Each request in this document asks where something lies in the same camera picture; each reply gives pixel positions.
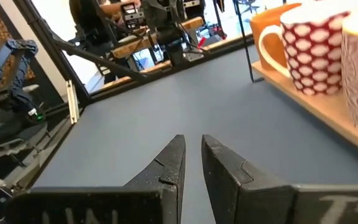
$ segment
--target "white wall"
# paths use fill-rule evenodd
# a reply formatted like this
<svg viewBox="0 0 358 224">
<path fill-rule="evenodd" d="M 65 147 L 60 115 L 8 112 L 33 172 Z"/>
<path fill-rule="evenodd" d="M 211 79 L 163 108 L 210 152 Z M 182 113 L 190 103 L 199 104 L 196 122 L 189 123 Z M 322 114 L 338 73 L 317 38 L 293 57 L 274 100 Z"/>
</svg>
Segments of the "white wall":
<svg viewBox="0 0 358 224">
<path fill-rule="evenodd" d="M 32 0 L 32 2 L 41 17 L 47 21 L 50 28 L 60 38 L 63 40 L 74 38 L 76 32 L 75 23 L 70 13 L 68 0 Z M 64 54 L 82 83 L 87 84 L 98 71 L 94 63 L 77 56 L 68 56 L 66 52 Z"/>
<path fill-rule="evenodd" d="M 36 43 L 38 43 L 39 51 L 38 54 L 35 56 L 38 60 L 38 63 L 41 65 L 41 67 L 49 77 L 49 80 L 59 92 L 60 96 L 66 95 L 67 91 L 65 80 L 63 79 L 55 64 L 52 62 L 52 59 L 49 57 L 44 47 L 39 44 L 37 36 L 35 36 L 29 25 L 27 25 L 25 19 L 22 17 L 16 5 L 13 3 L 13 1 L 10 0 L 0 0 L 0 5 L 5 10 L 6 14 L 9 16 L 12 23 L 15 25 L 16 29 L 19 31 L 23 39 L 35 40 Z"/>
</svg>

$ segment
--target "orange mug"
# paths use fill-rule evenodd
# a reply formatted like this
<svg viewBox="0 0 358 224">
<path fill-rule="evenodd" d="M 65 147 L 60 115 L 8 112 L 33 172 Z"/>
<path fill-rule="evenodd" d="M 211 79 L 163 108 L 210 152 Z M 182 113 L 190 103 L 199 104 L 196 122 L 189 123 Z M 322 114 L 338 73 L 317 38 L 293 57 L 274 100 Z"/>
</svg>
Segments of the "orange mug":
<svg viewBox="0 0 358 224">
<path fill-rule="evenodd" d="M 260 34 L 268 26 L 271 25 L 279 26 L 280 16 L 284 12 L 287 12 L 290 9 L 293 9 L 300 5 L 301 3 L 285 4 L 283 6 L 264 11 L 254 16 L 250 20 L 250 26 L 252 29 L 252 33 L 254 35 L 254 41 L 256 43 L 256 48 L 259 54 L 260 63 L 264 69 L 274 70 L 274 68 L 269 63 L 267 63 L 266 60 L 263 58 L 263 56 L 260 54 L 259 46 L 257 44 L 259 42 Z M 287 67 L 287 60 L 285 59 L 284 56 L 284 46 L 279 37 L 277 37 L 276 35 L 270 35 L 266 37 L 264 39 L 264 46 L 268 54 L 271 55 L 276 62 L 278 62 L 280 65 L 283 65 L 283 67 Z"/>
</svg>

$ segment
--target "gray table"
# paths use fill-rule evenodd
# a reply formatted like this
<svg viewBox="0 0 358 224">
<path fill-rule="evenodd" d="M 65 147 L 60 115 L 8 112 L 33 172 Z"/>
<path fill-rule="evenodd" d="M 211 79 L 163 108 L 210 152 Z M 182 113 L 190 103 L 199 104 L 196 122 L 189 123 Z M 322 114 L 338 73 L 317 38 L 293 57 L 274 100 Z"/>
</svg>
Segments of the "gray table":
<svg viewBox="0 0 358 224">
<path fill-rule="evenodd" d="M 358 183 L 358 148 L 267 82 L 251 84 L 240 50 L 87 107 L 34 187 L 124 185 L 176 134 L 187 143 L 182 223 L 214 222 L 202 134 L 289 182 Z"/>
</svg>

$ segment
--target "mug handle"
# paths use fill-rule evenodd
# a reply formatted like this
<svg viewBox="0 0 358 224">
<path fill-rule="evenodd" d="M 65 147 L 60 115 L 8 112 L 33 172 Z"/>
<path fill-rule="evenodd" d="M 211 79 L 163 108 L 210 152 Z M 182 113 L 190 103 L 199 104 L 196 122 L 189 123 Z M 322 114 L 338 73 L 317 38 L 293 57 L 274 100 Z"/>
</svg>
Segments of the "mug handle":
<svg viewBox="0 0 358 224">
<path fill-rule="evenodd" d="M 258 46 L 259 46 L 260 54 L 262 54 L 262 56 L 266 60 L 266 62 L 269 63 L 274 69 L 276 69 L 278 72 L 283 74 L 285 77 L 292 79 L 291 74 L 288 71 L 288 69 L 285 68 L 280 63 L 278 63 L 276 60 L 274 60 L 272 58 L 272 56 L 270 56 L 270 54 L 266 51 L 266 48 L 265 48 L 265 45 L 264 45 L 264 39 L 269 34 L 277 35 L 280 38 L 281 41 L 283 39 L 282 30 L 281 30 L 281 28 L 279 26 L 272 25 L 272 26 L 266 27 L 262 31 L 262 33 L 260 34 L 260 37 L 259 37 Z"/>
</svg>

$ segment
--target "person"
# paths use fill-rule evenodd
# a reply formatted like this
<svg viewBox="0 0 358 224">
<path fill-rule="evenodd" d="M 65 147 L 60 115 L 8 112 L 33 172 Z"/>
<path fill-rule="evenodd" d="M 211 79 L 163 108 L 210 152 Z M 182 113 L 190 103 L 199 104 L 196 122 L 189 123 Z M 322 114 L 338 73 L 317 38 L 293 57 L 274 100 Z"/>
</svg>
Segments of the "person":
<svg viewBox="0 0 358 224">
<path fill-rule="evenodd" d="M 103 26 L 102 20 L 99 18 L 95 12 L 92 2 L 94 0 L 70 0 L 70 12 L 71 16 L 76 25 L 80 25 L 85 33 L 92 33 L 94 30 L 97 30 L 99 36 L 93 39 L 93 45 L 104 44 L 109 42 L 109 36 L 106 34 L 105 28 Z M 117 24 L 123 23 L 121 17 L 121 5 L 133 2 L 136 7 L 140 6 L 140 0 L 124 0 L 125 2 L 115 2 L 109 3 L 107 0 L 97 0 L 100 8 L 106 14 L 106 17 L 111 18 Z M 122 39 L 126 36 L 125 33 L 117 32 L 117 39 Z M 114 60 L 117 64 L 128 67 L 128 62 L 126 58 L 117 58 Z M 104 83 L 113 82 L 116 80 L 116 77 L 123 78 L 121 74 L 116 74 L 110 72 L 104 76 Z"/>
</svg>

